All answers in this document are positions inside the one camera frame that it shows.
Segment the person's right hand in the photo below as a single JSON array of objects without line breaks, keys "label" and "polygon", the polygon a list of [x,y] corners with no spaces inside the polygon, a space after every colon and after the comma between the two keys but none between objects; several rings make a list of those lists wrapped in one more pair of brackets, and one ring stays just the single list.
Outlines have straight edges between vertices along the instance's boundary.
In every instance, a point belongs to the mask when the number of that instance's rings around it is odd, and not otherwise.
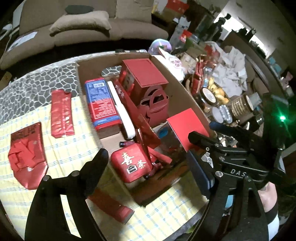
[{"label": "person's right hand", "polygon": [[258,193],[265,213],[271,211],[278,199],[275,185],[268,182],[262,189],[258,190]]}]

